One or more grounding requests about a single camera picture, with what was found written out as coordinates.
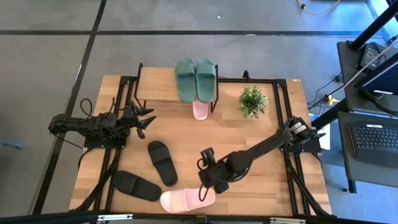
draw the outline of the wooden shelf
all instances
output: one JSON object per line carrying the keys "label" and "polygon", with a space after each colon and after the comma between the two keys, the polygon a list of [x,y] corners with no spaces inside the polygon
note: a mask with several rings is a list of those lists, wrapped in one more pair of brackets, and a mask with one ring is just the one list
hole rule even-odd
{"label": "wooden shelf", "polygon": [[138,100],[180,101],[174,68],[142,67]]}

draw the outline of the wooden table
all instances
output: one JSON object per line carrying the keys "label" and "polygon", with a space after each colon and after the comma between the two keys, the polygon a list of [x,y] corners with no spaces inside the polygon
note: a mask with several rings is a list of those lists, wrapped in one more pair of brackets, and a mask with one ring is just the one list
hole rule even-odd
{"label": "wooden table", "polygon": [[[164,73],[174,70],[165,69]],[[112,97],[117,95],[120,76],[106,75],[96,102],[95,114],[109,110]],[[275,98],[272,85],[257,84],[263,94],[269,98],[266,113],[257,119],[246,119],[238,110],[238,96],[244,86],[250,83],[219,83],[219,100],[214,113],[210,113],[204,121],[197,121],[192,115],[192,105],[177,101],[172,91],[175,84],[170,78],[159,79],[154,75],[141,75],[137,97],[147,100],[146,108],[155,109],[148,116],[157,118],[145,130],[145,139],[139,139],[135,130],[122,150],[119,170],[126,170],[139,175],[160,186],[163,192],[183,188],[198,188],[197,160],[200,151],[213,147],[216,159],[232,151],[248,149],[258,142],[275,134],[279,127]],[[287,80],[292,112],[301,116],[310,124],[308,109],[300,80]],[[167,96],[168,100],[157,100],[159,96]],[[286,119],[282,89],[280,100]],[[169,148],[178,175],[178,182],[173,187],[166,187],[147,152],[151,141],[162,141]],[[100,176],[104,149],[96,149],[87,154],[82,162],[75,184],[70,208],[79,206]],[[327,212],[331,212],[322,168],[319,161],[311,154],[301,154],[305,183],[318,203]],[[296,186],[299,211],[303,213],[300,191]],[[104,201],[108,186],[103,190],[100,208]],[[160,202],[148,202],[139,198],[124,195],[115,190],[111,204],[112,212],[129,213],[167,213]],[[216,201],[209,207],[188,212],[189,214],[206,215],[256,215],[256,216],[291,216],[289,188],[283,155],[274,150],[256,160],[249,174],[241,181],[229,185],[229,190],[216,196]]]}

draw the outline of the concrete floor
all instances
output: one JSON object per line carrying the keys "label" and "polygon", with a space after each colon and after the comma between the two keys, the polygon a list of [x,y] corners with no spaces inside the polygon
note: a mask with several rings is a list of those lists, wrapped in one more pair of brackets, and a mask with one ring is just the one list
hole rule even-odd
{"label": "concrete floor", "polygon": [[[307,2],[313,11],[322,11],[331,4]],[[0,30],[91,30],[99,5],[100,0],[3,0],[0,2]],[[301,11],[294,0],[112,0],[107,2],[99,29],[360,31],[372,21],[364,2],[342,2],[322,16],[311,16]],[[95,103],[103,75],[135,75],[140,62],[145,66],[173,67],[178,59],[184,57],[208,58],[219,65],[220,75],[226,77],[240,77],[244,70],[249,70],[254,78],[302,79],[307,101],[310,101],[318,88],[340,72],[336,43],[351,39],[230,35],[97,36],[77,102],[90,98]],[[47,126],[53,115],[63,113],[65,109],[87,41],[87,36],[0,35],[0,136],[26,145],[21,151],[0,148],[1,217],[29,213],[53,144]],[[382,38],[373,41],[385,44]],[[338,86],[332,83],[319,95]],[[83,116],[78,103],[73,115]],[[83,143],[83,138],[77,134],[67,134],[66,138],[80,145]],[[80,154],[79,149],[64,144],[44,206],[45,213],[68,209]],[[380,195],[383,198],[388,198],[388,194],[397,195],[398,189],[386,190],[386,187],[377,186],[375,191],[372,185],[364,183],[358,184],[358,192],[365,192],[363,197],[344,193],[337,197],[336,191],[342,186],[331,183],[340,183],[345,174],[334,167],[327,169],[325,179],[328,180],[327,188],[335,215],[398,222],[397,217],[384,215],[394,213],[394,207],[383,207],[381,211],[382,202],[373,200]],[[372,203],[366,203],[366,209],[358,206],[370,200]],[[345,203],[341,208],[338,207],[341,202],[353,203]]]}

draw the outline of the slide sandal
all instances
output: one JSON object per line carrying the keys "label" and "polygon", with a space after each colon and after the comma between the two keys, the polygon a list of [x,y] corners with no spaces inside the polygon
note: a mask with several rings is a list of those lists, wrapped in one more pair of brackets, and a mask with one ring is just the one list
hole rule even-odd
{"label": "slide sandal", "polygon": [[157,201],[162,194],[162,189],[158,185],[123,170],[114,174],[113,183],[118,191],[151,202]]}
{"label": "slide sandal", "polygon": [[211,103],[214,100],[216,86],[216,68],[207,59],[197,60],[198,99],[202,103]]}
{"label": "slide sandal", "polygon": [[200,101],[193,101],[193,117],[199,121],[207,118],[208,103],[202,103]]}
{"label": "slide sandal", "polygon": [[167,146],[160,141],[153,141],[148,144],[148,152],[163,184],[171,187],[177,183],[177,173]]}
{"label": "slide sandal", "polygon": [[184,103],[191,103],[195,99],[195,66],[191,59],[178,61],[175,67],[178,95]]}
{"label": "slide sandal", "polygon": [[[202,188],[202,195],[205,192],[206,189]],[[216,200],[216,194],[213,189],[209,189],[203,202],[199,201],[198,194],[199,189],[171,190],[164,192],[160,196],[160,204],[169,213],[181,213],[209,206]]]}

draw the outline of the desk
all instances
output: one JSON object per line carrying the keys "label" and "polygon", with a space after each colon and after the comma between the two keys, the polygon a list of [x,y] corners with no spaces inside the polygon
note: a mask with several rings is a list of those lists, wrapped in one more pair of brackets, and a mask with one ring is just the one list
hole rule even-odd
{"label": "desk", "polygon": [[[341,74],[343,76],[344,84],[346,84],[350,79],[354,77],[355,74],[358,73],[359,70],[356,68],[356,65],[359,62],[359,58],[362,52],[355,52],[350,50],[346,42],[338,42],[337,50],[338,58],[340,61]],[[397,49],[392,48],[387,52],[386,57],[390,58],[397,52]],[[364,76],[366,76],[365,73],[358,75],[357,78],[355,78],[354,82],[362,79]],[[321,115],[316,120],[312,121],[312,126],[316,127],[317,129],[326,126],[328,123],[337,118],[337,113],[339,111],[358,111],[388,115],[385,112],[377,109],[372,102],[360,96],[358,89],[354,88],[354,84],[350,84],[347,86],[347,88],[345,88],[345,94],[345,99],[341,100],[334,107],[330,108],[326,113]],[[396,103],[397,100],[398,96],[384,95],[380,100],[378,100],[378,102],[394,111],[398,111],[398,104]]]}
{"label": "desk", "polygon": [[[104,76],[95,114],[109,110],[112,97],[117,95],[120,78],[117,75]],[[155,109],[148,116],[156,115],[157,118],[145,130],[145,139],[139,139],[135,130],[132,130],[126,147],[121,152],[119,170],[135,173],[160,186],[163,192],[198,188],[200,180],[196,162],[200,158],[200,151],[213,147],[215,157],[219,159],[232,151],[247,149],[257,144],[275,134],[279,127],[272,85],[257,84],[263,94],[269,97],[266,113],[260,116],[259,120],[246,119],[238,110],[238,96],[244,86],[254,86],[254,84],[219,83],[217,106],[204,121],[193,119],[191,104],[146,98],[146,108]],[[287,80],[287,86],[293,114],[301,116],[309,124],[310,118],[301,81]],[[140,99],[143,97],[140,94],[141,91],[138,94],[139,100],[143,100]],[[284,105],[281,89],[280,100]],[[173,187],[163,185],[150,161],[147,145],[155,140],[164,142],[170,149],[178,175],[178,182]],[[70,208],[79,206],[93,190],[100,176],[103,155],[104,149],[95,149],[83,158]],[[313,155],[306,153],[303,153],[301,158],[306,186],[323,209],[330,213],[329,199],[319,161]],[[107,191],[108,186],[105,186],[100,208],[104,208]],[[302,200],[298,187],[295,192],[299,211],[302,212]],[[113,194],[111,211],[166,214],[159,202],[148,202],[130,197],[117,190]],[[274,150],[256,160],[250,173],[243,180],[230,184],[227,192],[217,195],[213,205],[187,214],[291,216],[292,209],[282,153]]]}
{"label": "desk", "polygon": [[[373,184],[381,184],[398,187],[398,169],[367,164],[355,159],[354,147],[349,135],[348,125],[355,122],[372,122],[385,125],[398,125],[398,120],[379,118],[375,116],[345,113],[338,114],[341,142],[343,145],[344,163],[346,175],[349,181],[359,180]],[[354,192],[355,184],[350,186],[350,192]]]}

